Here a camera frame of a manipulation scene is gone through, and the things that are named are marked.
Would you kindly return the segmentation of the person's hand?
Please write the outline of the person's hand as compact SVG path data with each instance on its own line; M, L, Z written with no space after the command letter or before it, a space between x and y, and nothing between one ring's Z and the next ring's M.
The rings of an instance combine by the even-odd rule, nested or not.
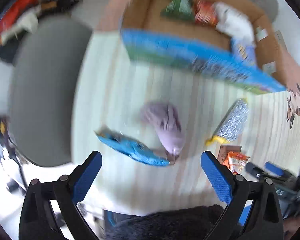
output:
M283 220L284 240L290 240L300 227L300 216L289 217Z

